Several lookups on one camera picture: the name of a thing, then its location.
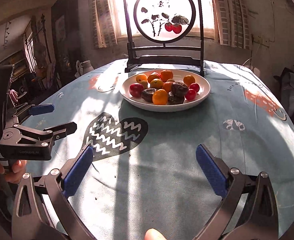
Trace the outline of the person's right hand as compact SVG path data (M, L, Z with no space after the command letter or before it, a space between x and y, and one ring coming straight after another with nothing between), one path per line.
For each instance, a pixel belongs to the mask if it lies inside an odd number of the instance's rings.
M156 229L149 229L145 233L144 240L167 240L167 239Z

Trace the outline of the person's left hand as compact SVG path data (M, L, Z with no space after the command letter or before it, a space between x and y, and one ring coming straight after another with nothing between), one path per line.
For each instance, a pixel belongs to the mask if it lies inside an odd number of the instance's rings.
M5 173L5 169L0 163L0 174L5 175L7 182L17 184L21 180L22 175L26 173L26 164L26 160L17 160L12 166L12 171Z

